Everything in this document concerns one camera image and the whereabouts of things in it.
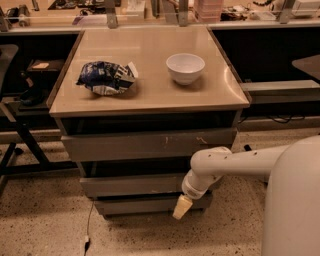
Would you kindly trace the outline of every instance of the speckled floor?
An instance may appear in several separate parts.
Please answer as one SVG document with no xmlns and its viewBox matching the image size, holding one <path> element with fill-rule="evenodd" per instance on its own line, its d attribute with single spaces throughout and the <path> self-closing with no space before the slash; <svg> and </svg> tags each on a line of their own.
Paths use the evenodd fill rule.
<svg viewBox="0 0 320 256">
<path fill-rule="evenodd" d="M 243 151 L 245 144 L 252 149 L 288 144 L 320 133 L 317 122 L 309 124 L 296 121 L 264 129 L 264 124 L 245 122 L 232 151 Z M 40 146 L 51 160 L 68 158 L 60 142 Z M 0 149 L 4 152 L 6 145 Z M 15 160 L 11 164 L 34 161 L 27 149 Z M 0 255 L 84 255 L 92 202 L 79 178 L 77 170 L 8 177 L 0 198 Z M 224 177 L 211 207 L 189 212 L 180 221 L 168 213 L 104 219 L 93 208 L 86 255 L 260 255 L 265 190 L 256 179 Z"/>
</svg>

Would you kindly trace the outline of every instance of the white bowl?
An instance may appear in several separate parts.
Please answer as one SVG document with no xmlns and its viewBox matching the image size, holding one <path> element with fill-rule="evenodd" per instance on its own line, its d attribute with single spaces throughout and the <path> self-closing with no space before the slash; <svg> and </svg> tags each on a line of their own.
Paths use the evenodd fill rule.
<svg viewBox="0 0 320 256">
<path fill-rule="evenodd" d="M 166 64 L 171 78 L 182 85 L 192 84 L 205 67 L 202 58 L 189 53 L 174 54 L 167 59 Z"/>
</svg>

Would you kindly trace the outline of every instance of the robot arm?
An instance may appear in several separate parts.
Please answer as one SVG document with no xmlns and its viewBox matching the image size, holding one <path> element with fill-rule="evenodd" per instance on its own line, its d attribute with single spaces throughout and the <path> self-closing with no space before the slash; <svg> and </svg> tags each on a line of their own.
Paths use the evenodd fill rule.
<svg viewBox="0 0 320 256">
<path fill-rule="evenodd" d="M 270 176 L 262 256 L 318 256 L 320 251 L 320 136 L 290 146 L 232 154 L 226 148 L 195 153 L 174 211 L 180 219 L 220 175 Z"/>
<path fill-rule="evenodd" d="M 208 188 L 224 175 L 261 176 L 268 180 L 280 155 L 289 146 L 232 154 L 225 147 L 196 152 L 191 158 L 191 170 L 182 182 L 182 195 L 173 217 L 181 217 L 192 206 L 193 199 L 200 199 Z"/>
</svg>

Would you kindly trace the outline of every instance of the chip bag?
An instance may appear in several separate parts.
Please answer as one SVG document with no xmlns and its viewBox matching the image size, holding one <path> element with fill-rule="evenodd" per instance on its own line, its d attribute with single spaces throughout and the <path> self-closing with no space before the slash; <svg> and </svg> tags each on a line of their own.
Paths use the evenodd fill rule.
<svg viewBox="0 0 320 256">
<path fill-rule="evenodd" d="M 77 85 L 84 85 L 90 91 L 110 96 L 124 93 L 138 77 L 132 62 L 121 66 L 106 61 L 86 63 L 81 70 Z"/>
</svg>

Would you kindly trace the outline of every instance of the cabinet top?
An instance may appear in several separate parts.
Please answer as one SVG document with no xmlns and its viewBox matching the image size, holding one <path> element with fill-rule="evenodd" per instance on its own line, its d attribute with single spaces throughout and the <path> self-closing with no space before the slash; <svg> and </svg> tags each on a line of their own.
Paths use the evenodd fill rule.
<svg viewBox="0 0 320 256">
<path fill-rule="evenodd" d="M 166 60 L 196 54 L 206 66 L 189 86 L 176 84 Z M 99 96 L 76 85 L 84 64 L 133 62 L 139 78 L 123 94 Z M 249 102 L 205 26 L 86 30 L 50 109 L 53 117 L 236 110 Z"/>
</svg>

